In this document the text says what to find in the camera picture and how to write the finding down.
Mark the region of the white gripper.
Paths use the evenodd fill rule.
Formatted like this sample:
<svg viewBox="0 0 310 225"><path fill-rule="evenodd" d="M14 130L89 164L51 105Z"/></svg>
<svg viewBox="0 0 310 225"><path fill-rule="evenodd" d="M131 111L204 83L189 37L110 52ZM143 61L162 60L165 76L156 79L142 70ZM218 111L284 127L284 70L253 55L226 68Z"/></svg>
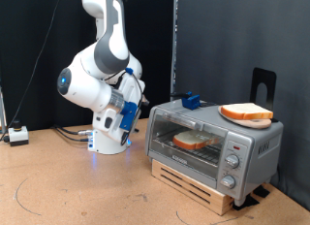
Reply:
<svg viewBox="0 0 310 225"><path fill-rule="evenodd" d="M149 105L146 98L142 100L144 87L144 82L134 74L125 73L119 88L111 89L111 97L105 109L94 113L93 128L124 145L140 116L141 101L144 106ZM134 133L139 131L138 128L134 129Z"/></svg>

